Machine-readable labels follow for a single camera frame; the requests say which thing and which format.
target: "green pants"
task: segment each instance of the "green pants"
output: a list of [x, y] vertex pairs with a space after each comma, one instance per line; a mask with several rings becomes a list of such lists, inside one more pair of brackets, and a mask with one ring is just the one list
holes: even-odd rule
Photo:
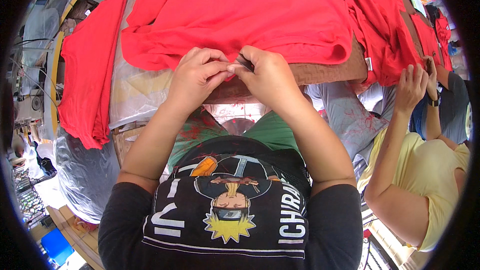
[[[177, 162], [193, 147], [212, 138], [228, 135], [228, 131], [209, 112], [195, 110], [177, 135], [168, 159], [169, 172], [172, 172]], [[274, 111], [261, 117], [243, 136], [260, 141], [271, 150], [295, 149], [300, 153], [292, 130]]]

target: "scissors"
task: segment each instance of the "scissors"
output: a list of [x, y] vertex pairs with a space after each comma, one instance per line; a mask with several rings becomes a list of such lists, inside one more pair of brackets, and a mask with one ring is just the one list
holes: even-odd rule
[[254, 64], [247, 60], [243, 54], [241, 54], [240, 52], [238, 53], [238, 57], [235, 59], [238, 63], [240, 63], [243, 67], [245, 67], [246, 69], [250, 70], [251, 72], [253, 72], [255, 70], [255, 66]]

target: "gray pants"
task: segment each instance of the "gray pants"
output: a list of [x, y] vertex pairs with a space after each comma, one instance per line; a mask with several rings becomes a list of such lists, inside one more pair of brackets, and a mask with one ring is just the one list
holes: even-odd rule
[[323, 101], [330, 128], [345, 146], [357, 181], [368, 165], [375, 137], [392, 119], [396, 89], [396, 86], [382, 87], [383, 99], [374, 109], [381, 118], [376, 118], [365, 109], [346, 81], [305, 87], [310, 97]]

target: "naruto character print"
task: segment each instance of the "naruto character print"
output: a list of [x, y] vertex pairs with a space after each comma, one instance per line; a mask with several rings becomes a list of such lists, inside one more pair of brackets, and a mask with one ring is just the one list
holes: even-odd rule
[[[251, 175], [252, 167], [260, 177]], [[184, 173], [159, 185], [143, 243], [192, 254], [304, 258], [305, 200], [271, 166], [215, 156]]]

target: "blue plastic container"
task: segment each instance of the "blue plastic container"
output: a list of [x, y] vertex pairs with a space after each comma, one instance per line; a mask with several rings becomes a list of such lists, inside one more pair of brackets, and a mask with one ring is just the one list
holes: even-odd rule
[[74, 249], [58, 228], [50, 231], [42, 238], [40, 243], [48, 256], [59, 266], [65, 264], [67, 258], [74, 252]]

